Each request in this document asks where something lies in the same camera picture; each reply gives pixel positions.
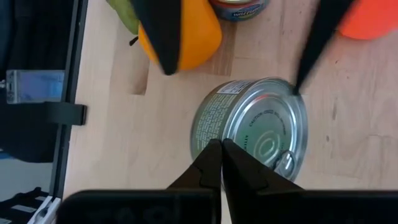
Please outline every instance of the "orange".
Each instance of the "orange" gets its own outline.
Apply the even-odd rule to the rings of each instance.
[[[221,27],[207,0],[181,0],[181,42],[179,70],[195,68],[208,60],[221,43]],[[139,42],[148,57],[157,62],[157,56],[142,25],[138,30]]]

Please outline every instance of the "pear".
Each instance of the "pear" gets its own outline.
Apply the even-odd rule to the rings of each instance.
[[[126,28],[132,34],[137,35],[139,20],[130,0],[106,0],[106,2],[117,12]]]

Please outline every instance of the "metal can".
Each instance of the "metal can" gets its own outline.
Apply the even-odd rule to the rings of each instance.
[[[232,139],[281,176],[294,181],[307,148],[301,96],[280,78],[237,80],[215,88],[201,103],[191,130],[195,159],[210,139]]]
[[[228,21],[245,21],[258,15],[269,0],[210,0],[216,15]]]

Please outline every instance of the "can label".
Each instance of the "can label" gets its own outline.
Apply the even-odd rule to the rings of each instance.
[[[221,139],[233,105],[258,80],[236,80],[218,87],[215,94],[205,98],[206,106],[198,110],[193,123],[192,157],[196,158],[210,139]]]
[[[218,17],[229,21],[245,21],[258,15],[269,0],[254,0],[246,4],[228,4],[212,0],[213,8]]]
[[[239,94],[242,90],[244,90],[248,85],[252,84],[253,80],[237,80],[233,81],[217,91],[217,93],[223,94]]]

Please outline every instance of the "wooden table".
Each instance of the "wooden table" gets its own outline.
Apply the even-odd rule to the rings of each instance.
[[[204,66],[171,77],[149,63],[105,1],[89,1],[64,196],[82,189],[162,189],[192,162],[190,127],[214,87],[291,80],[315,0],[271,1],[253,20],[223,22]],[[398,32],[373,41],[337,35],[304,89],[309,140],[296,183],[307,189],[398,188]]]

